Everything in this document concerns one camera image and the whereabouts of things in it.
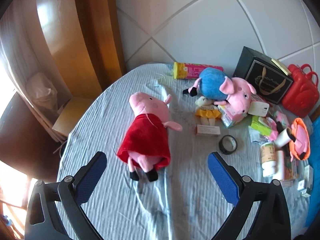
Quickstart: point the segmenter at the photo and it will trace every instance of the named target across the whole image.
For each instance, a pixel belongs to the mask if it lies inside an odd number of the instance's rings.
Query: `plush toy in red dress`
[[[139,180],[135,167],[142,168],[149,181],[155,181],[158,179],[157,170],[170,163],[166,127],[182,130],[180,124],[169,121],[167,105],[170,101],[171,95],[163,102],[142,92],[130,97],[135,119],[127,130],[117,156],[128,164],[133,180]]]

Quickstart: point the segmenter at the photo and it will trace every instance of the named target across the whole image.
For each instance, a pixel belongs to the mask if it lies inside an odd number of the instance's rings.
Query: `roll of black tape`
[[[238,147],[237,141],[231,135],[225,135],[219,141],[219,149],[223,154],[231,154]]]

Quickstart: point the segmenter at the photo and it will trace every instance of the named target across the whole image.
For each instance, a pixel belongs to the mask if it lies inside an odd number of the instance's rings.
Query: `pig's ear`
[[[255,95],[255,94],[257,93],[257,91],[256,91],[256,89],[253,87],[253,85],[251,85],[251,84],[248,83],[248,82],[247,82],[247,85],[248,85],[248,87],[250,88],[251,93]]]
[[[224,93],[225,95],[231,95],[235,93],[235,88],[233,86],[233,82],[227,76],[225,77],[225,81],[219,87],[219,90]]]
[[[164,122],[162,124],[164,125],[165,128],[169,127],[175,131],[182,131],[182,126],[176,122],[169,121],[169,122]]]
[[[164,101],[164,103],[165,103],[166,105],[169,104],[170,101],[171,101],[171,99],[172,99],[172,96],[171,96],[171,95],[168,95],[168,96],[167,96],[167,99]]]

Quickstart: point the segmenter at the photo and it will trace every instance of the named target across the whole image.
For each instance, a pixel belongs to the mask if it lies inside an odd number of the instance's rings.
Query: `red backpack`
[[[303,71],[306,67],[310,69],[308,74]],[[285,109],[303,118],[310,113],[319,99],[319,78],[309,64],[301,67],[291,64],[288,69],[292,73],[294,82],[282,99],[282,105]],[[316,84],[312,81],[313,75],[317,78]]]

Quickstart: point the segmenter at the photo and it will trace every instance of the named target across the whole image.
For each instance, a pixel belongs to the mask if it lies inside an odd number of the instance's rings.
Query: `metal screw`
[[[64,182],[70,182],[70,181],[72,181],[72,179],[73,179],[72,176],[66,176],[66,177],[64,178]]]
[[[38,180],[37,182],[36,182],[36,186],[40,186],[41,184],[42,184],[42,180]]]
[[[250,179],[249,176],[243,176],[243,177],[242,177],[242,180],[243,180],[244,182],[250,182],[250,181],[251,181],[251,179]]]
[[[279,186],[279,185],[280,185],[280,181],[277,180],[277,179],[274,179],[272,182],[273,182],[273,184],[275,184],[276,186]]]

